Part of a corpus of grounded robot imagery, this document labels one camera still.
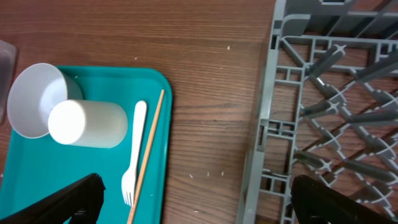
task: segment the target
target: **wooden table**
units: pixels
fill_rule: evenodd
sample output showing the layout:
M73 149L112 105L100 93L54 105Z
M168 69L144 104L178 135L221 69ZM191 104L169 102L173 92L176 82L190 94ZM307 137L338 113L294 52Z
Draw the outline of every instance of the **wooden table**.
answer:
M16 74L39 62L163 73L174 91L164 223L234 223L273 10L274 0L3 0L0 39L19 49ZM1 172L10 133L6 121Z

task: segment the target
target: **gray plastic container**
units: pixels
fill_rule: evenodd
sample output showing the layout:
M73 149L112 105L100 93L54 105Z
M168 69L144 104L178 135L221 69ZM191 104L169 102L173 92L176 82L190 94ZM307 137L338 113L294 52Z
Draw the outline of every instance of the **gray plastic container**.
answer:
M17 57L17 49L0 40L0 125L6 115L8 91Z
M391 40L398 33L398 13L392 8L398 1L383 1L371 12L352 10L355 0L277 0L272 20L272 30L267 51L267 61L261 73L256 108L253 110L250 147L246 153L241 196L236 223L252 224L256 220L257 203L260 194L280 197L279 220L283 224L295 223L295 214L290 202L292 164L305 164L313 175L329 187L333 187L339 173L352 172L363 188L349 197L359 203L379 205L389 217L397 221L389 196L392 185L398 183L398 165L395 163L398 129L379 138L368 131L371 126L398 124L398 91L393 93L372 87L370 81L383 76L398 76L398 41ZM293 45L309 48L309 58L303 58ZM369 52L368 66L358 67L336 64L345 56L345 48L366 49ZM280 65L279 53L284 51L295 63L294 66ZM322 79L325 72L339 72L351 75L352 80L343 88L336 88ZM277 78L284 73L285 78ZM301 102L303 84L312 82L324 100L304 107ZM271 119L271 103L274 87L296 86L299 91L295 102L293 121ZM376 105L361 114L353 114L347 107L344 92L353 85L360 85L374 99ZM322 127L315 118L338 114L343 125L333 131ZM309 123L321 136L311 147L299 149L296 146L298 126ZM344 154L339 137L348 129L353 130L366 143L366 147L354 156ZM288 141L287 167L276 173L264 167L270 138ZM341 163L332 165L329 158L314 152L327 147L339 156ZM387 169L361 162L368 156L376 156ZM275 190L276 185L283 185Z

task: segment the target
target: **white plastic fork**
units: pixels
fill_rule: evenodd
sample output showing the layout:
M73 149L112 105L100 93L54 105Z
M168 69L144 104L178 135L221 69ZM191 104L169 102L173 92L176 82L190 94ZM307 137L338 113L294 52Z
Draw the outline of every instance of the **white plastic fork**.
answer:
M137 163L141 147L142 132L144 130L147 104L141 100L134 108L134 120L132 121L132 146L130 166L122 176L122 194L124 203L132 206L137 181Z

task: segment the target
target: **paper cup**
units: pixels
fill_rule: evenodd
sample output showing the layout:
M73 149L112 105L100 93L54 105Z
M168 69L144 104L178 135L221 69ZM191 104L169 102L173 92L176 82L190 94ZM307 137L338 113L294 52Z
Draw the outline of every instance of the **paper cup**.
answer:
M55 66L38 63L25 69L15 80L7 100L12 128L25 138L49 133L52 108L67 99L83 99L80 87Z
M60 144L112 148L127 133L127 115L116 103L67 100L50 114L51 137Z

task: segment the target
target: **wooden chopstick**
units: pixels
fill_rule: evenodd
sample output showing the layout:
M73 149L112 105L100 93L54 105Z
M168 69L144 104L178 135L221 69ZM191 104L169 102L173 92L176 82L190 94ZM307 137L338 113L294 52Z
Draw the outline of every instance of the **wooden chopstick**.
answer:
M134 221L134 215L136 214L139 194L141 192L142 183L144 182L145 171L147 169L150 150L152 149L152 143L154 142L157 121L159 120L159 113L160 113L160 109L162 107L162 102L163 102L163 96L164 96L164 90L162 90L160 92L159 102L157 102L157 107L156 107L154 120L152 122L152 127L150 127L150 133L149 133L149 137L148 137L147 147L145 149L144 159L142 160L141 169L139 171L136 194L134 195L134 204L132 205L132 207L130 209L129 218L127 219L127 224L132 224L132 222Z

